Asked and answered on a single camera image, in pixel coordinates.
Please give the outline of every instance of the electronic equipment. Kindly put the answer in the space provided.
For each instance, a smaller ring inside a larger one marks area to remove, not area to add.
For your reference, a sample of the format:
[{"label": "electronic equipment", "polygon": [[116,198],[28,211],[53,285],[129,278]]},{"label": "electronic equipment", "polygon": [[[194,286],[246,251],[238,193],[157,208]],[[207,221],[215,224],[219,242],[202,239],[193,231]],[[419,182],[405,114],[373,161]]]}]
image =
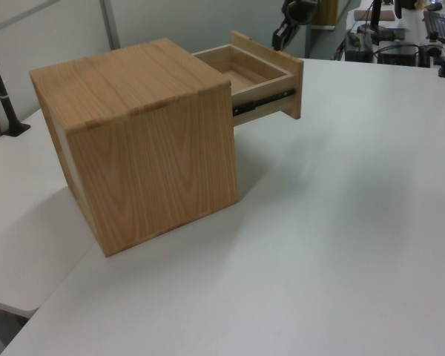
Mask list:
[{"label": "electronic equipment", "polygon": [[411,42],[379,42],[378,64],[415,67],[417,47]]},{"label": "electronic equipment", "polygon": [[[362,24],[357,28],[358,33],[369,33],[372,41],[378,44],[380,41],[394,41],[396,39],[395,32],[385,27],[379,26],[380,7],[382,0],[374,0],[372,2],[372,15],[370,24]],[[398,19],[402,19],[401,0],[395,0],[395,15]]]},{"label": "electronic equipment", "polygon": [[372,63],[372,39],[369,33],[348,31],[344,44],[345,60],[347,62]]},{"label": "electronic equipment", "polygon": [[440,2],[434,2],[426,7],[428,11],[439,11],[442,10],[444,6]]},{"label": "electronic equipment", "polygon": [[423,12],[423,20],[427,29],[427,36],[432,32],[438,32],[438,41],[445,43],[445,14],[432,11]]}]

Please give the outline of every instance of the white surface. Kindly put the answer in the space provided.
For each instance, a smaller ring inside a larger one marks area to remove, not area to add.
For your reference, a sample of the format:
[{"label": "white surface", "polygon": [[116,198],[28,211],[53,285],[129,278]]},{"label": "white surface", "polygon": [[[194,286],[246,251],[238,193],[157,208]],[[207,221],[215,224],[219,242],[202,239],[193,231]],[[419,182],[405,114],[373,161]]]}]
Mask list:
[{"label": "white surface", "polygon": [[307,61],[235,143],[238,204],[94,245],[3,355],[445,356],[445,79]]},{"label": "white surface", "polygon": [[[0,30],[1,76],[18,118],[39,109],[30,70],[107,50],[99,0],[61,0]],[[5,129],[7,120],[2,118]]]},{"label": "white surface", "polygon": [[[283,20],[281,0],[112,0],[122,47],[168,37],[190,53],[226,45],[232,30],[271,47]],[[304,57],[302,26],[285,52]]]},{"label": "white surface", "polygon": [[24,317],[94,243],[69,191],[41,111],[0,138],[0,309]]}]

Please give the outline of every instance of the keyboard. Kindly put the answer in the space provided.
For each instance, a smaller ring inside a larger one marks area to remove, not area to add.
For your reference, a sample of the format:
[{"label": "keyboard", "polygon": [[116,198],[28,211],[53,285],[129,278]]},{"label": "keyboard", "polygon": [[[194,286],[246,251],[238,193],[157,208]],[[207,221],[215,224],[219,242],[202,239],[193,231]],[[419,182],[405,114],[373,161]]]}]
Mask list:
[{"label": "keyboard", "polygon": [[438,41],[445,44],[445,14],[424,11],[423,20],[427,29],[427,38],[430,37],[430,33],[437,31]]}]

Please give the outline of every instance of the wooden box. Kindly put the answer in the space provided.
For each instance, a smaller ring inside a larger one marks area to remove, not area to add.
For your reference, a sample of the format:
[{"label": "wooden box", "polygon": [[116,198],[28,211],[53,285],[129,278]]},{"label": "wooden box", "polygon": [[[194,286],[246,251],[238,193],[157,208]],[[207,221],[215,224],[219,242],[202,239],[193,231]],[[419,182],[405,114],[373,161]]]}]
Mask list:
[{"label": "wooden box", "polygon": [[106,256],[237,201],[230,81],[173,42],[30,75]]}]

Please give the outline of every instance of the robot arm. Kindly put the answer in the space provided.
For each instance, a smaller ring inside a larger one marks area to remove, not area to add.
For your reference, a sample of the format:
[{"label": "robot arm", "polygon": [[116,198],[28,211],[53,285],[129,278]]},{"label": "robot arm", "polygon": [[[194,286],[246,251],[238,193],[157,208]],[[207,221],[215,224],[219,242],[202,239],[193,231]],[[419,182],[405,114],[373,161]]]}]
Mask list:
[{"label": "robot arm", "polygon": [[274,50],[284,50],[297,34],[300,26],[313,21],[320,6],[320,0],[284,0],[282,24],[272,35]]}]

